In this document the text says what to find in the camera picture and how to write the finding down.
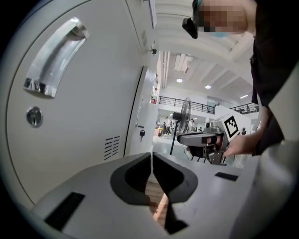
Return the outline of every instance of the black slot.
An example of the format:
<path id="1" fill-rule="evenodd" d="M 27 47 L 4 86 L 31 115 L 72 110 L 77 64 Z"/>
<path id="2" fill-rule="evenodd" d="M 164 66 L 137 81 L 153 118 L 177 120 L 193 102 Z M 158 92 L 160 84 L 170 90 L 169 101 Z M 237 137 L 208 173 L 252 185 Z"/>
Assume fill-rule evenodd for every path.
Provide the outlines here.
<path id="1" fill-rule="evenodd" d="M 226 173 L 221 173 L 221 172 L 216 173 L 215 176 L 222 177 L 222 178 L 225 178 L 225 179 L 228 179 L 231 181 L 236 181 L 238 178 L 238 176 L 236 176 L 236 175 L 226 174 Z"/>
<path id="2" fill-rule="evenodd" d="M 85 195 L 72 192 L 65 198 L 60 205 L 45 219 L 45 222 L 61 231 L 66 225 L 72 214 L 78 208 Z"/>

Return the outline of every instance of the cable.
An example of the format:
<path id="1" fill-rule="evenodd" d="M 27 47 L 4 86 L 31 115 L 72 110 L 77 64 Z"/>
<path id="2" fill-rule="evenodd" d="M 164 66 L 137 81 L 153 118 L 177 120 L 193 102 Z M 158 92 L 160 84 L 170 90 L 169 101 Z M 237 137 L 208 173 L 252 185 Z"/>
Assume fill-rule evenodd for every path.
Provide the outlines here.
<path id="1" fill-rule="evenodd" d="M 186 154 L 186 151 L 185 151 L 185 149 L 184 149 L 184 146 L 183 146 L 182 144 L 181 144 L 181 146 L 183 147 L 183 150 L 184 150 L 184 153 L 185 153 L 187 159 L 190 160 L 190 159 L 188 158 L 188 155 Z"/>

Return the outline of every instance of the railing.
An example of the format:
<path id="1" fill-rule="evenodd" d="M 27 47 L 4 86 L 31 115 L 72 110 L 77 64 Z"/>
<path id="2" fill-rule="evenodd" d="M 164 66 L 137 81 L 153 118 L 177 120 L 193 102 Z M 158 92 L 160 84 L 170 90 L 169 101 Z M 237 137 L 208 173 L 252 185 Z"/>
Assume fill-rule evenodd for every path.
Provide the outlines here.
<path id="1" fill-rule="evenodd" d="M 177 107 L 182 107 L 183 102 L 184 102 L 183 99 L 175 99 L 175 98 L 169 98 L 169 97 L 164 97 L 164 96 L 160 96 L 160 99 L 159 99 L 159 104 L 171 105 L 171 106 L 177 106 Z M 215 107 L 209 106 L 209 105 L 203 105 L 203 104 L 196 103 L 196 102 L 191 102 L 191 109 L 210 113 L 210 114 L 215 114 Z"/>
<path id="2" fill-rule="evenodd" d="M 259 106 L 255 103 L 249 103 L 245 105 L 240 105 L 237 107 L 230 108 L 231 110 L 237 111 L 241 114 L 250 114 L 259 112 Z"/>

